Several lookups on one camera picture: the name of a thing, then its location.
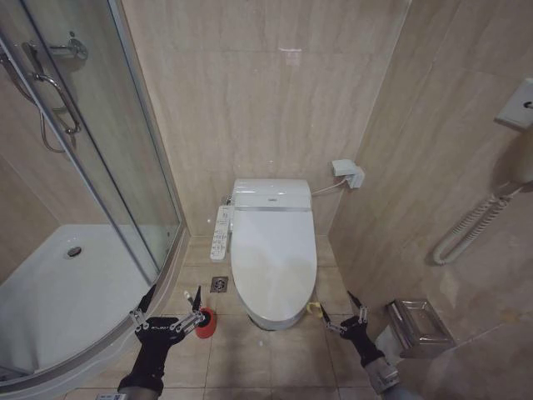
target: toilet seat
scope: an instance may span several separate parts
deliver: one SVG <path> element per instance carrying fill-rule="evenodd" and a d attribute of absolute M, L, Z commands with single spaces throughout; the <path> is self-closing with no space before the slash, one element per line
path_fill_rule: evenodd
<path fill-rule="evenodd" d="M 315 287 L 311 209 L 236 208 L 232 225 L 233 279 L 248 313 L 263 328 L 288 328 Z"/>

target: beige floor tile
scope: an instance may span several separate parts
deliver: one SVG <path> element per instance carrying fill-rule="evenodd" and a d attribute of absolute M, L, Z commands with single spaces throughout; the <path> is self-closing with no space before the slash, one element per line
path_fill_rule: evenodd
<path fill-rule="evenodd" d="M 140 348 L 140 345 L 136 345 L 132 350 L 128 351 L 117 362 L 111 365 L 111 367 L 83 384 L 82 388 L 117 388 L 121 379 L 132 371 L 133 364 L 135 363 Z"/>
<path fill-rule="evenodd" d="M 336 261 L 327 236 L 316 237 L 316 264 L 318 267 L 335 267 Z"/>
<path fill-rule="evenodd" d="M 351 315 L 331 315 L 331 321 L 339 325 Z M 361 359 L 353 344 L 338 333 L 326 330 L 327 346 L 330 349 L 336 384 L 339 387 L 369 387 L 370 382 L 361 366 Z"/>
<path fill-rule="evenodd" d="M 116 393 L 117 389 L 76 389 L 67 393 L 64 400 L 94 400 L 98 394 Z"/>
<path fill-rule="evenodd" d="M 351 313 L 350 299 L 338 268 L 318 268 L 315 291 L 318 301 L 328 314 Z"/>
<path fill-rule="evenodd" d="M 212 337 L 208 388 L 269 388 L 270 338 L 248 316 L 219 315 Z"/>
<path fill-rule="evenodd" d="M 276 388 L 272 400 L 339 400 L 339 392 L 336 387 Z"/>
<path fill-rule="evenodd" d="M 270 332 L 273 387 L 335 386 L 323 322 L 310 315 Z"/>
<path fill-rule="evenodd" d="M 217 293 L 217 314 L 247 315 L 247 310 L 244 308 L 241 298 L 239 297 L 231 271 L 229 272 L 228 277 L 227 292 Z"/>
<path fill-rule="evenodd" d="M 206 389 L 204 400 L 270 400 L 270 389 Z"/>
<path fill-rule="evenodd" d="M 203 387 L 195 389 L 163 389 L 159 400 L 202 400 Z"/>
<path fill-rule="evenodd" d="M 70 392 L 65 400 L 95 400 L 98 394 L 111 394 L 114 390 L 105 389 L 77 389 Z M 164 388 L 159 400 L 202 400 L 203 388 L 173 389 Z"/>
<path fill-rule="evenodd" d="M 371 387 L 339 387 L 341 400 L 380 400 Z"/>
<path fill-rule="evenodd" d="M 163 309 L 163 314 L 177 315 L 187 314 L 191 311 L 191 305 L 185 299 L 183 293 L 187 290 L 191 296 L 195 296 L 198 285 L 202 287 L 202 305 L 217 309 L 217 300 L 222 293 L 209 293 L 213 277 L 228 276 L 229 267 L 219 266 L 188 266 L 184 265 L 177 277 L 176 286 L 172 291 L 168 303 Z"/>
<path fill-rule="evenodd" d="M 170 349 L 163 376 L 165 388 L 203 388 L 205 386 L 211 340 L 211 337 L 200 339 L 192 332 Z"/>
<path fill-rule="evenodd" d="M 193 236 L 189 242 L 187 253 L 185 254 L 186 265 L 202 265 L 217 266 L 217 265 L 229 265 L 230 255 L 226 254 L 226 258 L 222 262 L 211 261 L 211 243 L 212 236 Z"/>

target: toilet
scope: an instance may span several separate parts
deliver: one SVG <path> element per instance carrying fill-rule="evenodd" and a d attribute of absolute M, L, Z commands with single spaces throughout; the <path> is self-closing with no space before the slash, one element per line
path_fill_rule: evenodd
<path fill-rule="evenodd" d="M 239 297 L 260 328 L 289 328 L 305 312 L 316 281 L 309 185 L 237 179 L 232 205 L 230 254 Z"/>

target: wall-mounted toilet paper holder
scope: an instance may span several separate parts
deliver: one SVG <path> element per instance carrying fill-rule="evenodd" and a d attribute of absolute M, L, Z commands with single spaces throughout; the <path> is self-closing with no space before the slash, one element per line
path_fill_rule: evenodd
<path fill-rule="evenodd" d="M 426 299 L 397 299 L 386 306 L 401 358 L 435 358 L 456 345 Z"/>

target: coiled cord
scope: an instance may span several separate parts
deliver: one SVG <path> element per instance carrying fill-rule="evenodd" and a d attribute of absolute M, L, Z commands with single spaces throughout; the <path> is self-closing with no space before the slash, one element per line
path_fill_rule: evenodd
<path fill-rule="evenodd" d="M 432 253 L 433 261 L 438 265 L 445 265 L 455 261 L 468 246 L 472 244 L 485 231 L 492 221 L 511 203 L 512 198 L 522 187 L 516 189 L 513 193 L 496 197 L 491 194 L 482 204 L 468 213 L 452 231 L 446 235 L 441 242 L 435 247 Z M 468 227 L 474 227 L 443 256 L 443 252 L 450 244 L 458 238 Z"/>

